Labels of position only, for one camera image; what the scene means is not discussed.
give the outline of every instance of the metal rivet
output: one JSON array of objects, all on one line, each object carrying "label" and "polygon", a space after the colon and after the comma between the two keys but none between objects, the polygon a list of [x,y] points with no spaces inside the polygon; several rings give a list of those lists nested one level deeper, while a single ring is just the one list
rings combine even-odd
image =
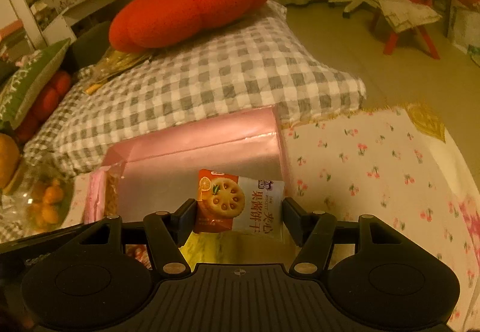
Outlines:
[{"label": "metal rivet", "polygon": [[170,275],[181,274],[187,268],[181,263],[169,263],[163,266],[163,270]]},{"label": "metal rivet", "polygon": [[311,263],[299,263],[295,265],[294,270],[297,271],[299,274],[313,274],[317,270],[317,266]]}]

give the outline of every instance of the red cushion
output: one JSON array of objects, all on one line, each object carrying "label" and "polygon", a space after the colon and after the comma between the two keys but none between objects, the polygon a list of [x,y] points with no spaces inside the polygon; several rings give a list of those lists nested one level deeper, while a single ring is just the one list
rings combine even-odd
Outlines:
[{"label": "red cushion", "polygon": [[261,7],[267,0],[134,0],[113,19],[110,44],[125,53],[166,47]]},{"label": "red cushion", "polygon": [[15,134],[17,135],[20,143],[26,143],[32,139],[39,127],[40,122],[35,119],[32,114],[32,110],[30,110],[27,112],[27,115],[25,116],[25,119],[23,119],[23,122],[20,124],[20,126],[15,129]]},{"label": "red cushion", "polygon": [[49,85],[52,86],[57,91],[60,98],[63,99],[70,90],[71,77],[67,72],[59,70],[50,79]]},{"label": "red cushion", "polygon": [[139,0],[128,23],[130,38],[143,48],[170,46],[201,29],[202,20],[192,0]]},{"label": "red cushion", "polygon": [[53,114],[60,102],[60,96],[53,86],[47,84],[44,86],[37,99],[33,103],[30,111],[40,122],[46,121]]}]

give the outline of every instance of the floral tablecloth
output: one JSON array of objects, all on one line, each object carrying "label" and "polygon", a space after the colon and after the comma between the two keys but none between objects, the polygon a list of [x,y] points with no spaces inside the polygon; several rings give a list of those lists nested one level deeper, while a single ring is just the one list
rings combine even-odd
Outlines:
[{"label": "floral tablecloth", "polygon": [[373,214],[435,255],[460,281],[449,325],[478,328],[480,195],[448,131],[420,112],[362,112],[286,130],[290,191],[307,211],[345,221]]}]

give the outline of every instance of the checkered fabric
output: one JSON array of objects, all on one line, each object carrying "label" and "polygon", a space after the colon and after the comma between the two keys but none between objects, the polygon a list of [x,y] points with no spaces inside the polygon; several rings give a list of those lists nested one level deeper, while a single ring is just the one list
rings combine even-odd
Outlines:
[{"label": "checkered fabric", "polygon": [[8,222],[0,218],[0,243],[18,240],[24,236],[23,229],[18,222]]},{"label": "checkered fabric", "polygon": [[93,170],[110,145],[183,123],[277,104],[295,123],[357,110],[359,78],[316,61],[286,23],[286,8],[269,1],[259,12],[198,36],[121,74],[94,95],[76,84],[25,157],[51,151],[68,175]]}]

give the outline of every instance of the pink box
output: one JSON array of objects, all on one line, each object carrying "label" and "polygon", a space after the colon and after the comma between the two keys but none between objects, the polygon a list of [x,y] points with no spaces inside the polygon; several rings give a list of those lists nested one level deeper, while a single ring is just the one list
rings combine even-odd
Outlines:
[{"label": "pink box", "polygon": [[202,168],[255,179],[289,179],[274,107],[221,115],[111,146],[102,165],[123,161],[118,214],[142,221],[197,194]]}]

